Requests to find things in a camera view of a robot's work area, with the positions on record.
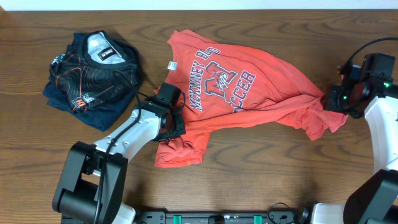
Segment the red printed t-shirt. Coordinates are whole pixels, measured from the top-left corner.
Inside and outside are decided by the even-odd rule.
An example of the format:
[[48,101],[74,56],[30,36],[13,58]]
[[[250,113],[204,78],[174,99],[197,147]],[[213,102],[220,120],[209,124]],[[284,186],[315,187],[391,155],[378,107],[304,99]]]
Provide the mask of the red printed t-shirt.
[[311,140],[335,132],[346,115],[323,109],[323,93],[296,67],[272,54],[175,31],[166,82],[179,99],[186,133],[159,144],[155,165],[183,167],[203,161],[213,131],[277,122],[302,129]]

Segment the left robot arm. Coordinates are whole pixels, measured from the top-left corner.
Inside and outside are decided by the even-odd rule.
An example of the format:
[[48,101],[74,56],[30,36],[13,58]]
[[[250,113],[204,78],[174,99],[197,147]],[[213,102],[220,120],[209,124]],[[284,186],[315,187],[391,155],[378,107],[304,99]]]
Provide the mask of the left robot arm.
[[184,93],[163,83],[155,96],[138,101],[129,119],[94,144],[69,150],[52,202],[62,223],[132,224],[136,211],[122,202],[127,166],[148,142],[168,142],[185,134]]

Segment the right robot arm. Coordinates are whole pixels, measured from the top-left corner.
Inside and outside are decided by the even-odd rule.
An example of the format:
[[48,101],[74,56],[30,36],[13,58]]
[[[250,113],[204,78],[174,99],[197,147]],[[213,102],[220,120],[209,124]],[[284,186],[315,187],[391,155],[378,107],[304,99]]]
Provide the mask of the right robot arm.
[[332,85],[323,108],[364,118],[371,133],[374,174],[345,203],[315,202],[303,207],[298,223],[397,223],[397,85],[395,58],[367,54],[360,66],[339,68],[340,85]]

